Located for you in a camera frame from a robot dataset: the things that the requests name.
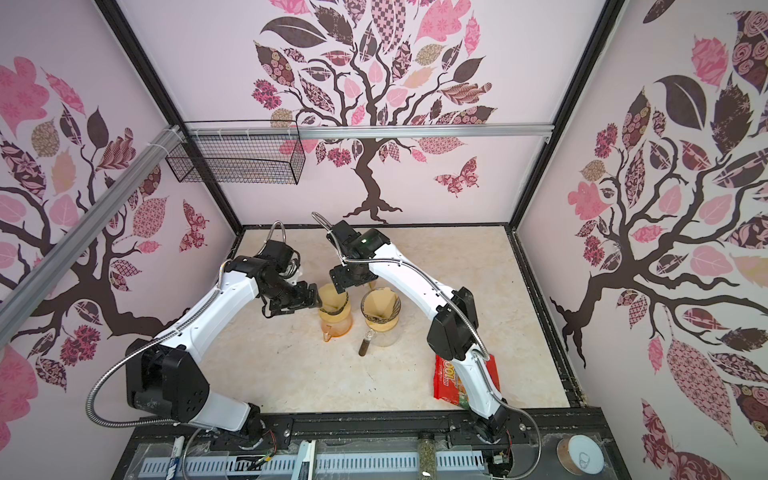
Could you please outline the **clear glass server jug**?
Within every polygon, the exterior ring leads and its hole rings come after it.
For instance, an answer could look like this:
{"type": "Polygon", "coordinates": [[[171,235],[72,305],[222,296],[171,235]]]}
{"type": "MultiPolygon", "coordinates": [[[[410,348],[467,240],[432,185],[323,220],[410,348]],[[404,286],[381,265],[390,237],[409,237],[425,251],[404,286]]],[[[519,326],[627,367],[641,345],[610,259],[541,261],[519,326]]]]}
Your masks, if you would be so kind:
{"type": "Polygon", "coordinates": [[[371,346],[387,348],[395,344],[400,338],[400,334],[395,330],[379,332],[369,329],[364,335],[358,349],[358,355],[364,357],[371,346]]]}

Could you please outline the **orange glass pitcher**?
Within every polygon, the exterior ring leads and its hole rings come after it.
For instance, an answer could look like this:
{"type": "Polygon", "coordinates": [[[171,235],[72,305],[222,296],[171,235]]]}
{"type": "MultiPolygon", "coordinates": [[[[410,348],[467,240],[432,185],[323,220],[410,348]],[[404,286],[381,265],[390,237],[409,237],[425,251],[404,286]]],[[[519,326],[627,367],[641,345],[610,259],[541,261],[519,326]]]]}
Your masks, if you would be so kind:
{"type": "Polygon", "coordinates": [[[321,331],[324,342],[329,342],[334,338],[342,337],[347,334],[353,325],[353,319],[351,316],[344,318],[338,322],[330,322],[322,320],[321,331]]]}

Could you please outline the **wooden ring dripper holder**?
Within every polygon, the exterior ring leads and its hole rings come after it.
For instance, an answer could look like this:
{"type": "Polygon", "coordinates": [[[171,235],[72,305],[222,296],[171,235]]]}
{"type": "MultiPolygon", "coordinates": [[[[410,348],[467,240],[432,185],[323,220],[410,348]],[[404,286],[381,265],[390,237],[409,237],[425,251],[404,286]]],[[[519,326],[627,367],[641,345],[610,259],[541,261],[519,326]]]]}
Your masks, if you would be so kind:
{"type": "Polygon", "coordinates": [[[370,320],[370,319],[365,319],[365,322],[371,330],[375,332],[383,333],[383,332],[388,332],[393,330],[398,325],[399,318],[396,317],[384,323],[374,322],[373,320],[370,320]]]}

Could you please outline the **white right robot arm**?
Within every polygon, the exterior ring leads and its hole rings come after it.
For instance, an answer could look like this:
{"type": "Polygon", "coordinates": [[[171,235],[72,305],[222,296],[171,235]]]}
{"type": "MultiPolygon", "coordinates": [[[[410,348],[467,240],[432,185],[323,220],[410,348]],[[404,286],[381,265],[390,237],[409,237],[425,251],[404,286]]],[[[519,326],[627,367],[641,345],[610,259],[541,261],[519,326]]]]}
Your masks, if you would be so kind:
{"type": "Polygon", "coordinates": [[[490,353],[478,333],[472,292],[435,280],[377,229],[360,233],[341,221],[327,229],[326,238],[340,259],[330,270],[336,290],[343,293],[381,278],[409,298],[430,321],[428,345],[458,374],[478,434],[487,440],[499,436],[509,419],[509,409],[488,372],[490,353]]]}

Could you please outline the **green glass dripper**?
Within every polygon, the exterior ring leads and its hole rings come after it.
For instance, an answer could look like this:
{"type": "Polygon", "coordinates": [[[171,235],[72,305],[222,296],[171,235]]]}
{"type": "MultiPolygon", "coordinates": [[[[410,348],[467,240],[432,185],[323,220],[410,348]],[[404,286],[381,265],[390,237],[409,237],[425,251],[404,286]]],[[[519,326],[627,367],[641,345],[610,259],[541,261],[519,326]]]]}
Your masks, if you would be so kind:
{"type": "Polygon", "coordinates": [[[351,311],[349,299],[345,298],[340,305],[324,303],[318,310],[320,318],[329,323],[338,323],[346,319],[351,311]]]}

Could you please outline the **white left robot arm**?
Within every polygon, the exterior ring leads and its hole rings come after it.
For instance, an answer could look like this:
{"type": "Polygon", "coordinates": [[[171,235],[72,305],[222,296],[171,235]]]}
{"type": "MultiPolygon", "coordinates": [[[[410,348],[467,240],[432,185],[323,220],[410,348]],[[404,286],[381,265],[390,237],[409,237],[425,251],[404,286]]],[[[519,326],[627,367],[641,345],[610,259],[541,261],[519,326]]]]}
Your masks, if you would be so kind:
{"type": "Polygon", "coordinates": [[[255,300],[263,302],[266,318],[317,307],[317,286],[299,279],[300,267],[299,252],[275,240],[254,256],[226,261],[213,288],[177,324],[129,347],[128,405],[163,421],[262,436],[260,408],[214,391],[201,364],[219,334],[255,300]]]}

